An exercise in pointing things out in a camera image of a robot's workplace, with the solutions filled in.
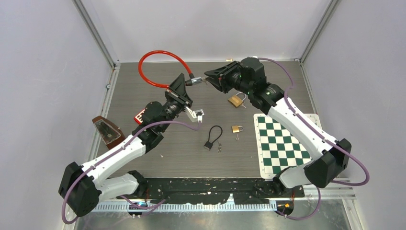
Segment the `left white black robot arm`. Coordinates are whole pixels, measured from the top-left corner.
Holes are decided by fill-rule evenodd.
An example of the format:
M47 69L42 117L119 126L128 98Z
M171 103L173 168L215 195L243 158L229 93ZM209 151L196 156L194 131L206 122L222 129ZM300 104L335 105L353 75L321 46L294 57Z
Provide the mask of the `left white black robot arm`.
M142 123L117 146L103 155L81 165L72 162L66 166L58 193L64 199L62 217L65 223L66 208L83 217L101 201L120 195L142 198L147 192L143 176L130 171L121 177L110 176L128 162L155 148L164 138L163 133L180 113L190 111L192 100L186 92L184 74L180 74L165 90L166 102L154 101L145 106Z

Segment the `small brass padlock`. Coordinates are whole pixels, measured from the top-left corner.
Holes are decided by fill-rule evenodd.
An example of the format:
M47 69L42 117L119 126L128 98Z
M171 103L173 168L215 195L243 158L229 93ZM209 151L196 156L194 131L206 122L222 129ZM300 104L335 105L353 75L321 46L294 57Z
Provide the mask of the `small brass padlock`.
M242 132L244 128L242 126L231 126L232 133L239 133Z

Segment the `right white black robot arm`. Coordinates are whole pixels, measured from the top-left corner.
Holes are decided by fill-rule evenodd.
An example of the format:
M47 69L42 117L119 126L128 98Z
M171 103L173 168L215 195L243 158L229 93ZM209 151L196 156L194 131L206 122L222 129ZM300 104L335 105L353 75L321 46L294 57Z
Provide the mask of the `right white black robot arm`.
M310 162L288 167L273 178L275 194L287 196L293 187L305 184L324 188L346 169L351 143L345 138L338 140L325 133L294 108L292 100L284 97L281 87L267 82L264 65L258 58L233 61L204 74L206 80L220 92L228 93L235 89L246 94L255 108L284 126L310 154Z

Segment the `large brass padlock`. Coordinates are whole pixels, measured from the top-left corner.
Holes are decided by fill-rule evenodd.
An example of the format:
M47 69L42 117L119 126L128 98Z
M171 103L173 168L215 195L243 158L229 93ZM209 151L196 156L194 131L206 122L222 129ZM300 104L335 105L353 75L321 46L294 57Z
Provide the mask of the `large brass padlock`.
M244 107L244 101L247 99L247 95L242 92L237 92L235 95L231 96L228 99L228 102L231 103L235 108Z

